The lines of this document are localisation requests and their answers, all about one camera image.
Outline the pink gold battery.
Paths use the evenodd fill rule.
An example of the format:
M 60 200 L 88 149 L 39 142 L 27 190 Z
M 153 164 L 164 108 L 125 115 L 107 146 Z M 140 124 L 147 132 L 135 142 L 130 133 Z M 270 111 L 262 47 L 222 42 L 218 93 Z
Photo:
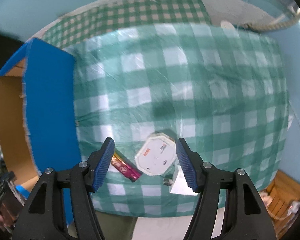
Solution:
M 111 165 L 113 165 L 124 177 L 133 183 L 143 175 L 143 172 L 141 172 L 128 158 L 117 150 L 115 150 L 113 154 Z

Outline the white cube charger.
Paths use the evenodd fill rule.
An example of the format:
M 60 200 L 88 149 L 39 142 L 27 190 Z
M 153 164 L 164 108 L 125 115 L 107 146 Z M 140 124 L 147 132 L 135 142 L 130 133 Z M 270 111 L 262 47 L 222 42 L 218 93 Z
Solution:
M 169 188 L 169 192 L 171 194 L 178 194 L 178 195 L 185 195 L 185 196 L 198 195 L 198 193 L 195 193 L 190 187 L 188 187 L 185 176 L 179 164 L 175 167 L 175 171 L 172 179 L 165 178 L 163 185 Z

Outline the white plastic jug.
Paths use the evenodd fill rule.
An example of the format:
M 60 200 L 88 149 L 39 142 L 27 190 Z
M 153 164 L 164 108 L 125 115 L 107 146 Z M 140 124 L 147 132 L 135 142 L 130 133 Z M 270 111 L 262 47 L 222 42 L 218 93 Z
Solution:
M 234 25 L 232 23 L 230 23 L 229 21 L 225 21 L 225 20 L 222 20 L 220 22 L 220 26 L 223 29 L 231 29 L 231 30 L 235 29 L 235 27 L 234 27 Z

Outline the green checkered plastic tablecloth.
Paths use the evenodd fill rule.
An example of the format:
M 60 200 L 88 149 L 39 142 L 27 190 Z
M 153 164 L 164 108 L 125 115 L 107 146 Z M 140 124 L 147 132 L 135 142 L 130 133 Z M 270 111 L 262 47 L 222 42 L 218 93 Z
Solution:
M 276 40 L 206 24 L 125 28 L 66 48 L 83 159 L 107 137 L 134 161 L 153 134 L 184 138 L 221 170 L 244 169 L 258 190 L 279 169 L 288 129 Z

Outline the green beige checkered cloth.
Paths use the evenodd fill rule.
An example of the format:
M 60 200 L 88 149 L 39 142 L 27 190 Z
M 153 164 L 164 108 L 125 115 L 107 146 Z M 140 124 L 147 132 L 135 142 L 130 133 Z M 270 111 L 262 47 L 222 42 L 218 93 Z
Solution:
M 65 16 L 41 39 L 63 49 L 118 29 L 157 23 L 212 24 L 202 0 L 122 0 Z

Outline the blue cardboard box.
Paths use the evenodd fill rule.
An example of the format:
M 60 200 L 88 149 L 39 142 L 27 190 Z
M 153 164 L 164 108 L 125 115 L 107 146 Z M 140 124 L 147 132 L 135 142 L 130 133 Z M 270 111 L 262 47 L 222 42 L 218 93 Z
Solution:
M 61 171 L 81 161 L 74 66 L 72 55 L 33 38 L 0 70 L 0 146 L 27 191 L 47 167 Z

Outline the white octagonal adapter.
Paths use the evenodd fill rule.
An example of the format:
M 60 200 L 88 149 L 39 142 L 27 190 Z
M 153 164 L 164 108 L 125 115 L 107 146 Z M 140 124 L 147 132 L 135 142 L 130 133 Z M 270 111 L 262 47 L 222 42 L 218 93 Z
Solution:
M 177 158 L 175 141 L 164 133 L 151 134 L 135 156 L 137 168 L 148 176 L 163 175 Z

